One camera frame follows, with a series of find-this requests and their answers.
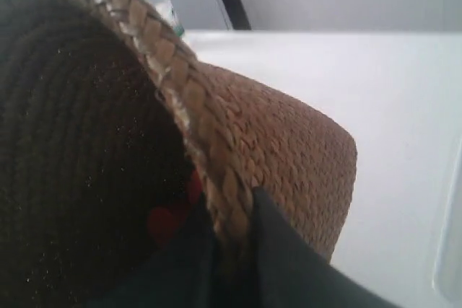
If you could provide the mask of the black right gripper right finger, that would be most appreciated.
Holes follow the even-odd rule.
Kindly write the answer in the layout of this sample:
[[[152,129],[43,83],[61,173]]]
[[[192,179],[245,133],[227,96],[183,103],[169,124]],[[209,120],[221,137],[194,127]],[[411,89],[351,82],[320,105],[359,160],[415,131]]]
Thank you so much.
[[[262,188],[253,189],[260,307],[394,307],[333,268],[289,225]]]

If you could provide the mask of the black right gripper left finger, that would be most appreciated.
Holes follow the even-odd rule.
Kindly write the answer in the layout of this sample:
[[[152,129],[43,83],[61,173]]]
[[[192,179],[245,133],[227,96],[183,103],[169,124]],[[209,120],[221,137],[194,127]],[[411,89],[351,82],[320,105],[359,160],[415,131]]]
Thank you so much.
[[[222,307],[215,265],[216,242],[205,198],[186,225],[128,279],[87,307]]]

